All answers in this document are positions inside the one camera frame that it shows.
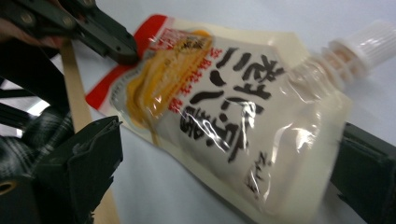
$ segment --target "yellow food image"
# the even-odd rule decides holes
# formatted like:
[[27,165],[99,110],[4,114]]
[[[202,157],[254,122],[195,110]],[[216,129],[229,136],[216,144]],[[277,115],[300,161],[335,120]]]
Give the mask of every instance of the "yellow food image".
[[152,126],[185,80],[199,69],[210,51],[212,38],[190,34],[179,39],[171,49],[158,49],[146,60],[138,77],[127,86],[127,108],[131,119],[152,130]]

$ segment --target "red stripe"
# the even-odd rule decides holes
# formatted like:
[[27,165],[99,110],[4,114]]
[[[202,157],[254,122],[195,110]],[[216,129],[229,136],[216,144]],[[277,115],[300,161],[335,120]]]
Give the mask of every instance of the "red stripe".
[[[134,39],[137,44],[137,54],[143,57],[145,50],[149,47],[150,39],[154,37],[165,23],[167,17],[163,15],[150,16],[135,32]],[[108,73],[85,97],[87,103],[95,109],[99,109],[111,84],[126,71],[134,68],[135,65],[117,65]]]

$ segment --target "plastic bag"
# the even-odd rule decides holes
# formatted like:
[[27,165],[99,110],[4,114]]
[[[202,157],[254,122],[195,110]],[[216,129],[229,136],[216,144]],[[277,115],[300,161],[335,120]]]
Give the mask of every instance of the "plastic bag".
[[140,63],[116,67],[87,102],[256,222],[309,222],[350,101],[320,73],[287,72],[308,56],[295,35],[156,15],[134,37]]

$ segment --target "spout pouch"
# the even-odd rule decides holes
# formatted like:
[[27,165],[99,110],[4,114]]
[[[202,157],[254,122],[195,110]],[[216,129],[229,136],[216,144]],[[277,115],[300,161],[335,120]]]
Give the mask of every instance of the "spout pouch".
[[258,223],[307,223],[328,184],[350,101],[288,71],[293,33],[238,31],[162,15],[134,34],[140,62],[87,95]]

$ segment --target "table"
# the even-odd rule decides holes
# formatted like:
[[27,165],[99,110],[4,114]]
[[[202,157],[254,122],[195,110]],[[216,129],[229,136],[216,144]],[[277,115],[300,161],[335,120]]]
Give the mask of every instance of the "table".
[[[318,52],[336,37],[383,19],[396,23],[396,1],[267,0],[97,0],[97,5],[131,33],[151,14],[202,21],[235,29],[294,32]],[[88,92],[116,64],[74,42],[79,72]],[[349,122],[396,145],[396,59],[357,80],[345,94],[354,106]],[[103,115],[91,109],[93,119]],[[166,153],[121,128],[124,162],[111,189],[120,223],[250,223]],[[329,185],[313,223],[364,223]]]

